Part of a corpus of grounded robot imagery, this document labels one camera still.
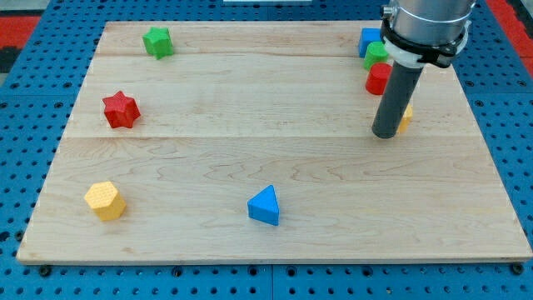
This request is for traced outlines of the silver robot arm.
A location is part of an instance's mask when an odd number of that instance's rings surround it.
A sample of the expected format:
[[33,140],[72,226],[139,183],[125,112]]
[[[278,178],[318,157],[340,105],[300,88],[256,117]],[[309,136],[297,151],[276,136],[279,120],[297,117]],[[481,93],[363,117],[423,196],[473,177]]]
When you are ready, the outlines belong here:
[[468,41],[475,0],[390,0],[381,7],[381,40],[405,68],[448,68]]

